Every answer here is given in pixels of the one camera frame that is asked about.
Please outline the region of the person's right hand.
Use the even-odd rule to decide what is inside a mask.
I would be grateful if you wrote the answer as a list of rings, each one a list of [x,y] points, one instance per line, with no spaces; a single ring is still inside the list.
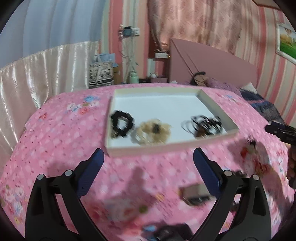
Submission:
[[[287,164],[287,179],[289,180],[289,186],[295,190],[295,146],[291,146],[288,151],[288,164]]]

